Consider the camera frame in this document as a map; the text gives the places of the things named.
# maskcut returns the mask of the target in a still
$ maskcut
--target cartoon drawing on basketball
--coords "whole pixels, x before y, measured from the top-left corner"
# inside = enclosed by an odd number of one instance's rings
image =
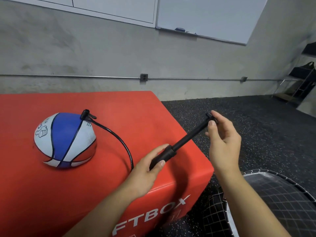
[[[42,126],[42,124],[40,124],[40,126],[39,126],[37,129],[39,129],[39,130],[38,130],[38,131],[35,131],[35,135],[38,135],[39,138],[41,138],[41,137],[47,135],[47,133],[48,133],[48,130],[47,130],[47,126],[46,126],[46,125],[45,125],[45,126]]]
[[[91,123],[72,113],[56,113],[45,119],[34,132],[34,142],[43,163],[57,168],[86,163],[97,147]]]

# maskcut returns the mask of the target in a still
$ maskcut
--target hand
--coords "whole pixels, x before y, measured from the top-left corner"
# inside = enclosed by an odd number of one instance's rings
[[[133,199],[146,195],[153,187],[158,173],[162,170],[166,162],[164,160],[158,162],[155,167],[149,171],[151,160],[167,146],[168,144],[161,145],[141,159],[122,184],[122,187],[128,189],[129,193],[133,195]]]
[[[238,158],[240,152],[241,137],[235,130],[233,123],[216,111],[211,114],[217,119],[210,121],[208,132],[205,134],[211,140],[210,161],[215,174],[223,175],[238,171]]]

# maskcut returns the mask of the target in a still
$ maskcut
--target right hand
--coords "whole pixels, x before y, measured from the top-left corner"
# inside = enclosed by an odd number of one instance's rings
[[[233,123],[216,111],[211,114],[217,119],[210,121],[208,131],[205,134],[211,140],[210,161],[215,174],[223,175],[239,171],[238,158],[240,152],[241,137],[235,130]]]

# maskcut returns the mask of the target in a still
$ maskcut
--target finger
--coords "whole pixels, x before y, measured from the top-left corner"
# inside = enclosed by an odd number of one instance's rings
[[[165,162],[164,160],[159,161],[159,162],[154,166],[154,168],[152,168],[152,170],[150,171],[150,173],[151,173],[152,175],[154,175],[155,179],[157,178],[158,173],[159,173],[159,172],[162,170],[162,168],[164,167],[165,163],[166,163],[166,162]]]
[[[158,146],[144,157],[144,161],[146,164],[148,164],[148,167],[149,167],[152,159],[154,159],[158,155],[158,153],[163,151],[168,145],[169,144],[164,144],[164,145]]]
[[[209,132],[209,138],[211,140],[211,143],[217,140],[221,140],[219,134],[218,134],[218,129],[216,126],[215,121],[211,120],[209,121],[209,124],[207,126],[207,130]]]
[[[229,119],[222,116],[221,114],[219,114],[216,111],[211,111],[211,114],[217,119],[218,124],[223,127],[223,130],[225,131],[226,137],[228,137],[230,134],[236,132],[236,129],[235,129],[233,123]]]

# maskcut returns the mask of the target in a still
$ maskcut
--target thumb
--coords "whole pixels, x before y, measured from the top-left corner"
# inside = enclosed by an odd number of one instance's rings
[[[164,167],[165,165],[165,161],[164,160],[161,160],[159,161],[155,166],[154,168],[152,168],[152,170],[150,171],[150,173],[152,173],[154,176],[155,176],[155,179],[158,175],[158,173],[162,170],[162,168]]]
[[[207,126],[207,130],[209,132],[209,138],[211,139],[211,142],[216,141],[216,140],[221,140],[219,134],[218,134],[218,130],[217,130],[217,126],[215,121],[211,120],[209,121],[209,124]]]

